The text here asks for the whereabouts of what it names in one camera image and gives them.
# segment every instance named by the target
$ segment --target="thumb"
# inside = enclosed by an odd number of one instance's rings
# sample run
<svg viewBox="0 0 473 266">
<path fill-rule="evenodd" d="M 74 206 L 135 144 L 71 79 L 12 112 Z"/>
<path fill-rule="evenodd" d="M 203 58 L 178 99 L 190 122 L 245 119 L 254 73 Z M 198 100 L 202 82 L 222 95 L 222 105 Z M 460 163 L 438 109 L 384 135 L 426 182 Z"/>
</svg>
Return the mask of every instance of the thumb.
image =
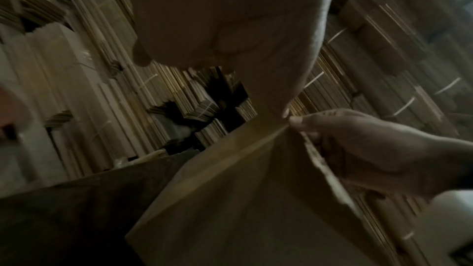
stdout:
<svg viewBox="0 0 473 266">
<path fill-rule="evenodd" d="M 291 116 L 289 124 L 299 132 L 333 134 L 340 127 L 343 117 L 310 114 L 303 117 Z"/>
</svg>

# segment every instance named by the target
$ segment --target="hand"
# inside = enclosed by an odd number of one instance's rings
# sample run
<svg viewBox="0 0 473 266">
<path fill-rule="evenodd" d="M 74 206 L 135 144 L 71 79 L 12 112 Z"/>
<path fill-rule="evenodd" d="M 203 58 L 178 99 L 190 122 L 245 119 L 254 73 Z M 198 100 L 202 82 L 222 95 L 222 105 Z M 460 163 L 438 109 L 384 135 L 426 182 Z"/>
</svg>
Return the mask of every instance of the hand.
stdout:
<svg viewBox="0 0 473 266">
<path fill-rule="evenodd" d="M 361 112 L 336 109 L 291 117 L 342 181 L 383 192 L 434 196 L 471 173 L 473 144 L 424 133 Z"/>
<path fill-rule="evenodd" d="M 234 70 L 252 101 L 276 117 L 304 87 L 331 0 L 131 0 L 134 61 Z"/>
</svg>

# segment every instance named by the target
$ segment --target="paper bag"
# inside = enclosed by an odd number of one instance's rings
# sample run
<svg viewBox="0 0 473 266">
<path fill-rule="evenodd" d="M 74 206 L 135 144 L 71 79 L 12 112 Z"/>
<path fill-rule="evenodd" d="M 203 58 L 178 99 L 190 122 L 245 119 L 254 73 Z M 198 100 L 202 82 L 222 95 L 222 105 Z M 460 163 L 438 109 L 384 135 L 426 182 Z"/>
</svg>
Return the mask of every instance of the paper bag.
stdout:
<svg viewBox="0 0 473 266">
<path fill-rule="evenodd" d="M 388 265 L 316 149 L 257 117 L 187 162 L 127 234 L 147 266 Z"/>
</svg>

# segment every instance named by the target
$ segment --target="beige paper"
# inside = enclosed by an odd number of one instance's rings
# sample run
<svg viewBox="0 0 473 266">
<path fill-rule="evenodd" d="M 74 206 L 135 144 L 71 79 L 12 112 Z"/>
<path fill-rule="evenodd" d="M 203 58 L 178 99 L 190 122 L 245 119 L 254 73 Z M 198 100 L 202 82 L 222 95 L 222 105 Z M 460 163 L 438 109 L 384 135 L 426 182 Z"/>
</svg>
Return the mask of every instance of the beige paper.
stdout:
<svg viewBox="0 0 473 266">
<path fill-rule="evenodd" d="M 126 239 L 147 266 L 388 264 L 312 144 L 262 117 L 186 163 Z"/>
</svg>

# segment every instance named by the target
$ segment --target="brown paper bag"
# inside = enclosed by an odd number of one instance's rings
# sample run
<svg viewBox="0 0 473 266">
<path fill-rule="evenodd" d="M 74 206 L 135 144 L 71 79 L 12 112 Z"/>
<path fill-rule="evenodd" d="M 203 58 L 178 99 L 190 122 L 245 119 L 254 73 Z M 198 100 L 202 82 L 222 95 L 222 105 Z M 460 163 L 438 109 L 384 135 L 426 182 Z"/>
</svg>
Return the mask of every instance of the brown paper bag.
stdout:
<svg viewBox="0 0 473 266">
<path fill-rule="evenodd" d="M 388 265 L 322 161 L 257 117 L 187 162 L 126 239 L 147 266 Z"/>
</svg>

